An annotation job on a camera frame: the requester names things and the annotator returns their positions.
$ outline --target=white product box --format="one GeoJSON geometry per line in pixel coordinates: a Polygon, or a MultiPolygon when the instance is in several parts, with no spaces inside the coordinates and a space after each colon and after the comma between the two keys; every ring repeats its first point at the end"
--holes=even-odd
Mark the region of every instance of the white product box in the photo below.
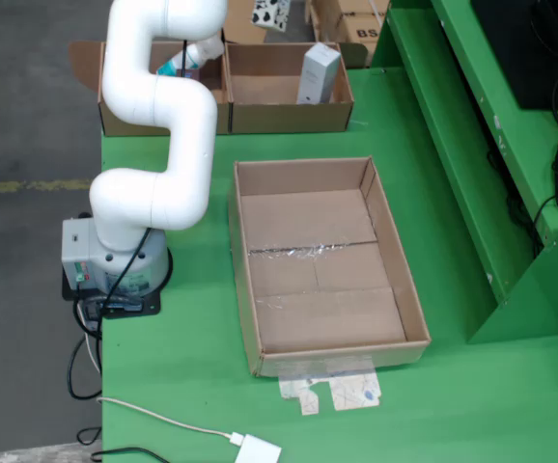
{"type": "Polygon", "coordinates": [[[298,104],[328,103],[335,86],[341,53],[316,43],[305,53],[302,64],[300,84],[298,85],[298,104]]]}

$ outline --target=white box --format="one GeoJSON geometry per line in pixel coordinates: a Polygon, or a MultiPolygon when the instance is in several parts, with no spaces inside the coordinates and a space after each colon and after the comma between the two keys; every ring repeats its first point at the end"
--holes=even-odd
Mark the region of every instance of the white box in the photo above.
{"type": "Polygon", "coordinates": [[[297,104],[328,103],[335,86],[341,53],[316,43],[305,53],[298,85],[297,104]]]}
{"type": "Polygon", "coordinates": [[[291,0],[256,0],[251,22],[258,27],[286,32],[291,0]]]}

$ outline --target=power adapter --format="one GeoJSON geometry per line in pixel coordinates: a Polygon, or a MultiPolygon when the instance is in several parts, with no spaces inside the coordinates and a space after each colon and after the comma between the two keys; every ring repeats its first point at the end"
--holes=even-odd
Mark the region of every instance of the power adapter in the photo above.
{"type": "Polygon", "coordinates": [[[247,434],[232,433],[230,442],[240,447],[235,463],[277,463],[281,448],[247,434]]]}

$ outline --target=cardboard piece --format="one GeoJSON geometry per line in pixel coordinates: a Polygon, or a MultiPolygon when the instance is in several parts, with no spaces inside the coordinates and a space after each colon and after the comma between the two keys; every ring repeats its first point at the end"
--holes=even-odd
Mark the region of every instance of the cardboard piece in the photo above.
{"type": "Polygon", "coordinates": [[[370,158],[237,163],[229,209],[253,374],[420,358],[431,339],[370,158]]]}
{"type": "Polygon", "coordinates": [[[380,22],[383,25],[390,1],[373,0],[372,3],[370,0],[311,2],[316,40],[339,43],[347,68],[367,68],[374,57],[380,22]]]}
{"type": "MultiPolygon", "coordinates": [[[[305,53],[312,43],[226,46],[231,133],[295,133],[346,130],[354,104],[340,64],[329,103],[297,105],[305,53]]],[[[336,44],[329,46],[338,49],[336,44]]]]}
{"type": "MultiPolygon", "coordinates": [[[[162,127],[132,125],[119,120],[105,104],[100,90],[105,42],[74,41],[69,45],[69,59],[73,74],[79,82],[98,94],[98,110],[103,133],[108,137],[169,135],[162,127]]],[[[151,50],[150,72],[156,70],[182,50],[181,42],[158,41],[151,50]]],[[[225,55],[211,60],[200,69],[200,82],[206,85],[217,100],[217,134],[228,133],[230,101],[225,55]]]]}
{"type": "Polygon", "coordinates": [[[266,30],[251,23],[255,1],[229,0],[228,16],[223,23],[225,41],[231,43],[264,43],[266,30]]]}

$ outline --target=paper scrap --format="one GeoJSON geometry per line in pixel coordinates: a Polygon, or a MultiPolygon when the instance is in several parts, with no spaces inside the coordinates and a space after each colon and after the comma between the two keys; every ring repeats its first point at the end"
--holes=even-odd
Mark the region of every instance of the paper scrap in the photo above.
{"type": "Polygon", "coordinates": [[[328,383],[337,411],[377,407],[382,396],[374,369],[358,373],[334,373],[328,376],[279,378],[279,390],[281,397],[299,400],[303,415],[316,415],[320,411],[320,400],[309,388],[317,383],[328,383]]]}

